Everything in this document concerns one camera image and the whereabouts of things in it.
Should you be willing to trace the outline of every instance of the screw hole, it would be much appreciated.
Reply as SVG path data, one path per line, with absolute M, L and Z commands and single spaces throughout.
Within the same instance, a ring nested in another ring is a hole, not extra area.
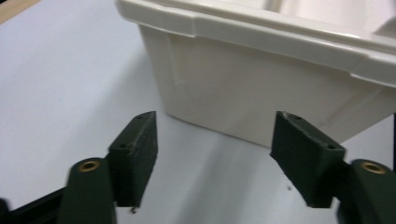
M 335 149 L 335 146 L 333 146 L 333 145 L 327 145 L 327 149 L 333 150 L 333 149 Z
M 84 162 L 83 164 L 81 164 L 78 167 L 78 169 L 81 172 L 89 172 L 89 171 L 92 171 L 92 170 L 95 170 L 96 168 L 98 168 L 99 165 L 100 165 L 99 161 L 87 161 L 87 162 Z
M 361 165 L 366 171 L 369 171 L 371 173 L 375 173 L 375 174 L 379 174 L 382 175 L 386 172 L 386 170 L 384 168 L 382 168 L 381 166 L 371 163 L 371 162 L 364 162 Z

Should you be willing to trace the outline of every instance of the bin lip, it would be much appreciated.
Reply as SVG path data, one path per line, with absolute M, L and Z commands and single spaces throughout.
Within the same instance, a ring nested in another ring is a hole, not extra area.
M 197 2 L 202 4 L 195 11 L 187 9 Z M 242 6 L 212 0 L 116 0 L 116 5 L 125 20 L 166 33 L 260 49 L 396 88 L 396 39 L 391 37 L 250 7 L 239 13 L 245 21 L 235 20 L 228 17 Z
M 326 38 L 351 45 L 361 43 L 366 48 L 396 54 L 396 38 L 371 33 L 355 27 L 331 24 L 325 21 L 314 21 L 274 11 L 245 7 L 217 0 L 138 0 L 154 3 L 164 7 L 176 7 L 207 15 L 243 21 L 295 34 Z

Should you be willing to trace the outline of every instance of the gray surface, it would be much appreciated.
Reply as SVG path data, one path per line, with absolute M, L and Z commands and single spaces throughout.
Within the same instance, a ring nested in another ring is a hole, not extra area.
M 12 208 L 61 188 L 75 162 L 104 157 L 132 117 L 156 110 L 158 161 L 142 208 L 118 209 L 119 223 L 335 223 L 305 207 L 268 148 L 165 115 L 137 27 L 112 1 L 42 0 L 1 24 L 0 96 Z M 348 159 L 391 166 L 391 122 L 345 142 Z

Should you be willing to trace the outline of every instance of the white plastic bin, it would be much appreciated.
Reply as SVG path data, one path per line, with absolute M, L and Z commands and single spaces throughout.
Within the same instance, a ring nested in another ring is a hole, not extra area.
M 271 146 L 275 115 L 343 142 L 396 112 L 393 0 L 118 0 L 168 114 Z

